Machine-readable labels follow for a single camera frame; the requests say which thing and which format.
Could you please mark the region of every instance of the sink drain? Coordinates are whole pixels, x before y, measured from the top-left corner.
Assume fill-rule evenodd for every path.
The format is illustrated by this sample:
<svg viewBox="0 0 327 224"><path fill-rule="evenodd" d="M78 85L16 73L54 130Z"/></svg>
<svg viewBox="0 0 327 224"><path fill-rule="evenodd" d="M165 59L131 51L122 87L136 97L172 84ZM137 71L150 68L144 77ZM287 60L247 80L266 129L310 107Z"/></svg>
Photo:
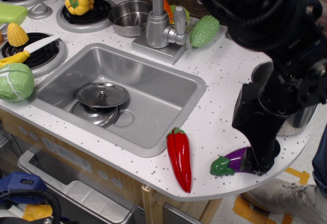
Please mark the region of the sink drain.
<svg viewBox="0 0 327 224"><path fill-rule="evenodd" d="M126 127L130 125L134 120L134 116L129 111L121 110L114 125L117 127Z"/></svg>

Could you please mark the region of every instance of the corn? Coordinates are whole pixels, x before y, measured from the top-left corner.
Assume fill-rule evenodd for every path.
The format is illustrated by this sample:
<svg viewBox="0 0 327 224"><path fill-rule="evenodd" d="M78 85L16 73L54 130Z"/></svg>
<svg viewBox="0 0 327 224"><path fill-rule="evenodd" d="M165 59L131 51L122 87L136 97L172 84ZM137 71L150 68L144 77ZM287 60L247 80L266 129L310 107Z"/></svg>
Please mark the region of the corn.
<svg viewBox="0 0 327 224"><path fill-rule="evenodd" d="M13 47L20 47L28 42L29 37L24 29L16 24L10 23L7 28L8 43Z"/></svg>

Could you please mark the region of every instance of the red chili pepper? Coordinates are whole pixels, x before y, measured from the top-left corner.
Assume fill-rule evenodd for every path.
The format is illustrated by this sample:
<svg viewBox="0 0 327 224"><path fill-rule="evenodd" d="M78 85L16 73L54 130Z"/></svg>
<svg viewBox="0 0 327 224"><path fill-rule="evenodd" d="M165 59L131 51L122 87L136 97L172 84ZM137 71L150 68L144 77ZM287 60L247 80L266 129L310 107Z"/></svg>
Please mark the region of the red chili pepper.
<svg viewBox="0 0 327 224"><path fill-rule="evenodd" d="M191 192L191 153L188 136L174 128L167 136L167 150L175 177L185 192Z"/></svg>

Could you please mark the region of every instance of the faucet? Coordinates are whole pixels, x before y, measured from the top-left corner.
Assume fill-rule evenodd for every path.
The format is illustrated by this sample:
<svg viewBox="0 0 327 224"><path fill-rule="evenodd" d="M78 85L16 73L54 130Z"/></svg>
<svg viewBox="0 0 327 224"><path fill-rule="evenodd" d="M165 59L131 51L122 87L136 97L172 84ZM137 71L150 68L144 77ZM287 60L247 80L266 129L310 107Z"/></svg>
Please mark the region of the faucet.
<svg viewBox="0 0 327 224"><path fill-rule="evenodd" d="M174 12L175 27L170 25L164 10L164 0L152 0L152 11L148 15L146 42L155 49L167 47L171 43L184 45L187 40L186 14L184 8L177 6Z"/></svg>

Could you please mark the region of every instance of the floor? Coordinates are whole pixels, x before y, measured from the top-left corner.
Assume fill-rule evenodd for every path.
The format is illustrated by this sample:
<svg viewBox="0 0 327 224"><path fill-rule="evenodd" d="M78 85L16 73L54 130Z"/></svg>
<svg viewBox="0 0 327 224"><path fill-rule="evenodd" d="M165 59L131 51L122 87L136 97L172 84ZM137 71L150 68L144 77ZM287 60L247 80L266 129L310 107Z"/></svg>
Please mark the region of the floor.
<svg viewBox="0 0 327 224"><path fill-rule="evenodd" d="M312 178L311 160L316 153L321 135L327 123L327 105L319 105L311 122L314 130L309 141L295 162L278 178L288 182L308 181L314 184ZM223 199L212 224L305 224L306 222L290 215L277 215L253 208L249 202L239 195Z"/></svg>

